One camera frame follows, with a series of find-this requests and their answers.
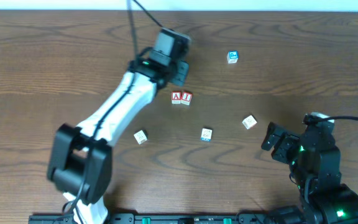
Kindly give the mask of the red letter A block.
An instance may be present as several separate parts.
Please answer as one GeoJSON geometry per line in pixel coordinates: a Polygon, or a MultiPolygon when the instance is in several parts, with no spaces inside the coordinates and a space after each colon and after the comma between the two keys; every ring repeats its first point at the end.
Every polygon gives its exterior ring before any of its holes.
{"type": "Polygon", "coordinates": [[[180,91],[173,91],[171,102],[173,105],[177,105],[181,103],[181,92],[180,91]]]}

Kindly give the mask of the red letter I block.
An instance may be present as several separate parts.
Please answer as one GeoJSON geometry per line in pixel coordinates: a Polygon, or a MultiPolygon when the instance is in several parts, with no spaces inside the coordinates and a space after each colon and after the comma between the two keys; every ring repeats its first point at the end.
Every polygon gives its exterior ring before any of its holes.
{"type": "Polygon", "coordinates": [[[188,93],[184,91],[181,95],[181,104],[189,106],[191,103],[192,96],[193,96],[192,93],[188,93]]]}

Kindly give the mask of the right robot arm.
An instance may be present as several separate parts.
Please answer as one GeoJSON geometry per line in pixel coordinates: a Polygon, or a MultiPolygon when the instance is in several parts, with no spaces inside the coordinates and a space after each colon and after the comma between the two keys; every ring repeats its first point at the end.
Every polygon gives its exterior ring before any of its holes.
{"type": "Polygon", "coordinates": [[[269,123],[261,148],[287,164],[300,193],[300,207],[272,221],[286,223],[358,223],[358,195],[341,182],[341,152],[333,137],[334,123],[307,125],[295,134],[269,123]]]}

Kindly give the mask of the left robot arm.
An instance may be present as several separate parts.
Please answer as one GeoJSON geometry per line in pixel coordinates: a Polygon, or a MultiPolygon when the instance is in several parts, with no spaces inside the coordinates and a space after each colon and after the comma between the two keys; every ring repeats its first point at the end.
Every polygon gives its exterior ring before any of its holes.
{"type": "Polygon", "coordinates": [[[63,215],[75,223],[104,223],[103,195],[112,176],[112,149],[143,107],[168,82],[182,86],[189,65],[184,60],[161,63],[152,58],[131,63],[116,90],[90,117],[75,127],[61,125],[54,137],[47,179],[68,199],[63,215]]]}

